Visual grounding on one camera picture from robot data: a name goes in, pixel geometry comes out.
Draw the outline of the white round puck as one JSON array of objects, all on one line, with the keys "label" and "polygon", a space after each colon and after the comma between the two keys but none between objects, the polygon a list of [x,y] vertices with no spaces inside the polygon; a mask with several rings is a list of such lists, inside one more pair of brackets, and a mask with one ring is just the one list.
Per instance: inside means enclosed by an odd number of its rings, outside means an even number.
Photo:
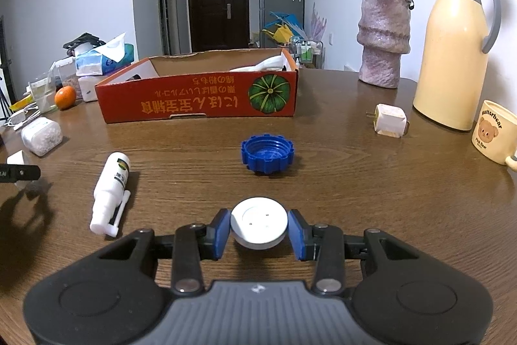
[{"label": "white round puck", "polygon": [[231,233],[249,250],[269,250],[284,239],[288,212],[276,200],[251,197],[239,202],[230,214]]}]

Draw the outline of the blue ridged bottle cap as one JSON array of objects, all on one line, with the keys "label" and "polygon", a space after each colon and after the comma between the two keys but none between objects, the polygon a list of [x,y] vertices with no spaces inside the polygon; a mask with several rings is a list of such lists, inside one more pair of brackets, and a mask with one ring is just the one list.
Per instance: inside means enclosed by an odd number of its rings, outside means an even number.
[{"label": "blue ridged bottle cap", "polygon": [[284,172],[293,163],[293,143],[284,136],[254,135],[241,142],[241,159],[252,172]]}]

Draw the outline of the white spray bottle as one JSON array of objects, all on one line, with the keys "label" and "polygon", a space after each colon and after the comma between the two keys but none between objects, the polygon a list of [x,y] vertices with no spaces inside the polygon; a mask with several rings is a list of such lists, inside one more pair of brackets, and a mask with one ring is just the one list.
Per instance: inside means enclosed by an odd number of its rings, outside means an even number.
[{"label": "white spray bottle", "polygon": [[90,230],[115,238],[131,192],[126,189],[131,161],[122,152],[108,156],[94,189]]}]

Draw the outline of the white plug adapter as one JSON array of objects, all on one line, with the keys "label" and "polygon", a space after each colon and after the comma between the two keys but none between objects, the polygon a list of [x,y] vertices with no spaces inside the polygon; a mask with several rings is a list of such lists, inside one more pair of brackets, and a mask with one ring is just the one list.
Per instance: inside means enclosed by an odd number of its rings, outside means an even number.
[{"label": "white plug adapter", "polygon": [[366,116],[372,119],[373,130],[378,135],[401,138],[408,131],[409,121],[404,110],[399,107],[379,103]]}]

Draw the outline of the red white lint brush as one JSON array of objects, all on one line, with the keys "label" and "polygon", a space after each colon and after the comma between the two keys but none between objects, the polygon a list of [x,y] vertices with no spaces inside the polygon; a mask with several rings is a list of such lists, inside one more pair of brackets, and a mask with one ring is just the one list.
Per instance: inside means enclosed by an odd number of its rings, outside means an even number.
[{"label": "red white lint brush", "polygon": [[252,66],[236,67],[230,71],[232,73],[253,73],[253,72],[267,72],[279,71],[286,72],[290,70],[290,65],[287,58],[283,54],[272,56],[270,58],[260,61],[260,63]]}]

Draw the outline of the white clear pill container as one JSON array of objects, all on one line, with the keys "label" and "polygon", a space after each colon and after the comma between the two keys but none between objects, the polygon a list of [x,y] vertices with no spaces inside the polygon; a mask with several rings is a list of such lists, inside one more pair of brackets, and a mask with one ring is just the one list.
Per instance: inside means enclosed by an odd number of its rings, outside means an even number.
[{"label": "white clear pill container", "polygon": [[63,134],[57,122],[39,117],[23,128],[21,138],[29,151],[43,157],[62,143]]}]

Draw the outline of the clear drinking glass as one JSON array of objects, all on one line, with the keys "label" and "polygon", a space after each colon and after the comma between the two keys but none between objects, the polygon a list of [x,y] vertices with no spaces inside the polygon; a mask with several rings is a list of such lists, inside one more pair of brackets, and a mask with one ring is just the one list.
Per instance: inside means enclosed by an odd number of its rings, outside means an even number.
[{"label": "clear drinking glass", "polygon": [[44,114],[56,109],[55,94],[56,85],[53,77],[49,74],[41,75],[29,83],[32,99],[38,106],[38,110]]}]

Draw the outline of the orange fruit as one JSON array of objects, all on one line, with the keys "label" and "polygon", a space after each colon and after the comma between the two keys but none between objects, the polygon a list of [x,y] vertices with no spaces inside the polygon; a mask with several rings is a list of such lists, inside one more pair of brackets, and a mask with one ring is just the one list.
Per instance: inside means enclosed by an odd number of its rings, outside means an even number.
[{"label": "orange fruit", "polygon": [[59,110],[70,109],[75,106],[76,100],[76,90],[72,86],[63,86],[54,96],[55,105]]}]

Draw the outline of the clear food container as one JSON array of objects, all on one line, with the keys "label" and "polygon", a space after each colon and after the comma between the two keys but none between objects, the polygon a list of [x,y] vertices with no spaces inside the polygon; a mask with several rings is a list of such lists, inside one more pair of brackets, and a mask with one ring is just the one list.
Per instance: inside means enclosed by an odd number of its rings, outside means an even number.
[{"label": "clear food container", "polygon": [[75,57],[66,57],[53,62],[54,69],[59,74],[60,81],[65,86],[73,87],[76,91],[80,89],[76,75]]}]

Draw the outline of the purple tissue pack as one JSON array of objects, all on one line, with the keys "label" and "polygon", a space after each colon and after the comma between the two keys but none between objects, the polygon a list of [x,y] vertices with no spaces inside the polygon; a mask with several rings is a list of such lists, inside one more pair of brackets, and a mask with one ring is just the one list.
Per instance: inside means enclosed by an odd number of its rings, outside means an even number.
[{"label": "purple tissue pack", "polygon": [[106,79],[106,75],[90,75],[78,78],[81,98],[84,102],[96,102],[96,84]]}]

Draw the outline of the blue tissue pack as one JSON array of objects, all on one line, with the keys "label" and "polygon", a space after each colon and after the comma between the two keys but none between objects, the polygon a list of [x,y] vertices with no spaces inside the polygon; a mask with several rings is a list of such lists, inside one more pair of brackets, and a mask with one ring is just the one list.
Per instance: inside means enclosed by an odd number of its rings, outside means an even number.
[{"label": "blue tissue pack", "polygon": [[76,75],[104,76],[132,64],[134,46],[125,42],[125,35],[124,32],[106,44],[76,56]]}]

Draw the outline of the red cardboard box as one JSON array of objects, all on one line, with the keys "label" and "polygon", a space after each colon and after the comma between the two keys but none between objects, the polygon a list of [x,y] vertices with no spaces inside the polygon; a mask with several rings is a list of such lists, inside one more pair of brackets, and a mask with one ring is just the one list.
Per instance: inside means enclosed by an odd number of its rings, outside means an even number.
[{"label": "red cardboard box", "polygon": [[[232,73],[283,54],[286,72]],[[292,116],[299,66],[280,48],[255,48],[155,56],[135,62],[96,84],[108,124],[177,116]]]}]

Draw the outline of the black headset on container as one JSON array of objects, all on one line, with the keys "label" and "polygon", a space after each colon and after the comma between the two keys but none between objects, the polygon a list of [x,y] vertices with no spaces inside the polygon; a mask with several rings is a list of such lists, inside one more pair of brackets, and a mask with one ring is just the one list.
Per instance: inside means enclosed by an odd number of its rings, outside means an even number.
[{"label": "black headset on container", "polygon": [[76,57],[105,44],[106,42],[101,40],[99,37],[96,37],[88,32],[84,32],[79,37],[65,43],[63,48],[67,51],[68,56]]}]

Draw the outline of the cream bear mug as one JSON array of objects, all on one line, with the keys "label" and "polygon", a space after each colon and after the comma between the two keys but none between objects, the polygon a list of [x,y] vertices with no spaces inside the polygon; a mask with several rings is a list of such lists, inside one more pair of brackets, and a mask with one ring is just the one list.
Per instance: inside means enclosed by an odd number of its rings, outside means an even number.
[{"label": "cream bear mug", "polygon": [[517,117],[512,111],[496,102],[484,100],[471,142],[491,161],[517,171]]}]

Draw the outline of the pink ceramic vase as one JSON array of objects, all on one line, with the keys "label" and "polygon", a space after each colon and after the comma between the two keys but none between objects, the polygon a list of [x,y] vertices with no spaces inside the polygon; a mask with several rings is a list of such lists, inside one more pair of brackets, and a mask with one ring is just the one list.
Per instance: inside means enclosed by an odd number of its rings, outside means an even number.
[{"label": "pink ceramic vase", "polygon": [[362,0],[357,43],[363,46],[358,78],[367,84],[395,89],[400,82],[401,56],[410,52],[412,0]]}]

